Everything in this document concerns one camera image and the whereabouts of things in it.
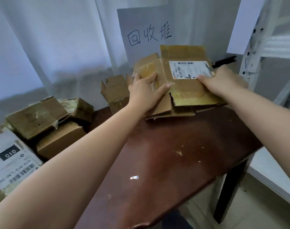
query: table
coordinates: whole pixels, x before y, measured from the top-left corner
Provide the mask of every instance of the table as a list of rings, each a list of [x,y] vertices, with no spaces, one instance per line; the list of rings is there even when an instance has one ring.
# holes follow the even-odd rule
[[[90,130],[111,116],[109,108],[95,112]],[[153,226],[227,173],[214,212],[221,223],[250,156],[261,146],[226,107],[194,117],[142,120],[75,228]]]

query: hand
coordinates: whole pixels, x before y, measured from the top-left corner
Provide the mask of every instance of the hand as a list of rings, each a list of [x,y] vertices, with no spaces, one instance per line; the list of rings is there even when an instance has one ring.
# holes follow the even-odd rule
[[[130,91],[129,105],[136,106],[137,109],[143,111],[143,113],[152,109],[158,100],[170,89],[172,84],[164,84],[157,90],[153,91],[150,84],[154,82],[157,77],[157,73],[152,73],[144,79],[140,78],[139,73],[134,77],[132,85],[129,85]]]
[[[225,96],[238,88],[248,88],[248,83],[236,75],[227,65],[222,65],[216,71],[216,76],[209,78],[199,75],[197,79],[215,95],[225,99]]]

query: tiled floor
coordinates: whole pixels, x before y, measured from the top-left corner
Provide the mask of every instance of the tiled floor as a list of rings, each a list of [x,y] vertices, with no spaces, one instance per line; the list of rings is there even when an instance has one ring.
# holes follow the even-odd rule
[[[179,209],[198,229],[290,229],[290,204],[247,174],[241,182],[226,218],[220,225],[209,208],[213,185]]]

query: table leg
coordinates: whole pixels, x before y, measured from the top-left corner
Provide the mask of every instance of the table leg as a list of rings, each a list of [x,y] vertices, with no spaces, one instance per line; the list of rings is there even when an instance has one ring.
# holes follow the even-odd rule
[[[227,215],[228,209],[239,188],[239,183],[244,178],[252,158],[253,155],[227,173],[214,212],[214,219],[217,223],[222,223]]]

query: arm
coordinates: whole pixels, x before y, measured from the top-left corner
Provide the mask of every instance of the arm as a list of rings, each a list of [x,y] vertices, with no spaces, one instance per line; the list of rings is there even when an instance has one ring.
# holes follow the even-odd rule
[[[290,177],[290,110],[246,89],[225,65],[214,78],[201,75],[198,80],[232,106]]]
[[[170,88],[156,74],[129,86],[129,104],[25,179],[0,203],[0,229],[74,228],[129,133]]]

